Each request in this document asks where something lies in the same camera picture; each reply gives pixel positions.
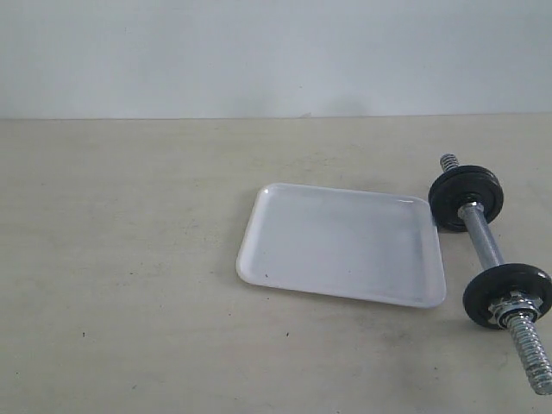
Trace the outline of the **chrome star collar nut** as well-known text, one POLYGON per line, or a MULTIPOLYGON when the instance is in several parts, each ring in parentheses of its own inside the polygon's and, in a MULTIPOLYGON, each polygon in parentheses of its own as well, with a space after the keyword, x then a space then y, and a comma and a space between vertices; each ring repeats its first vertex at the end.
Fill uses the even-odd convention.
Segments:
POLYGON ((542 304, 543 301, 537 296, 514 291, 490 303, 488 310, 491 316, 488 322, 499 329, 507 329, 508 321, 512 317, 526 317, 534 323, 542 315, 542 304))

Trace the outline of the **chrome threaded dumbbell bar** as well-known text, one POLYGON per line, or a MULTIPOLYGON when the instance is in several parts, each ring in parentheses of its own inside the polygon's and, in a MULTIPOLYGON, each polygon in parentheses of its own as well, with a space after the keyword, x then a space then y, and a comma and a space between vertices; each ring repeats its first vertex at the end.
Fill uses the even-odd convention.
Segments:
MULTIPOLYGON (((442 173, 458 166, 464 166, 453 154, 442 155, 440 165, 442 173)), ((491 267, 508 264, 492 235, 490 223, 486 222, 481 204, 475 202, 464 204, 459 209, 458 216, 467 227, 466 233, 469 234, 478 255, 482 266, 481 272, 491 267)), ((538 395, 549 395, 551 393, 551 360, 537 333, 537 321, 532 323, 526 317, 512 317, 505 330, 509 331, 511 335, 532 390, 538 395)))

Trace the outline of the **white rectangular plastic tray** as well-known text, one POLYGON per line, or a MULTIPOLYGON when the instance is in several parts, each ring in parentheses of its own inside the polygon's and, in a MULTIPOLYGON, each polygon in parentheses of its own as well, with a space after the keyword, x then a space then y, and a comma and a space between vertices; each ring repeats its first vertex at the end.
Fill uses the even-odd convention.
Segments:
POLYGON ((430 206, 398 194, 266 185, 235 269, 251 285, 413 308, 447 295, 430 206))

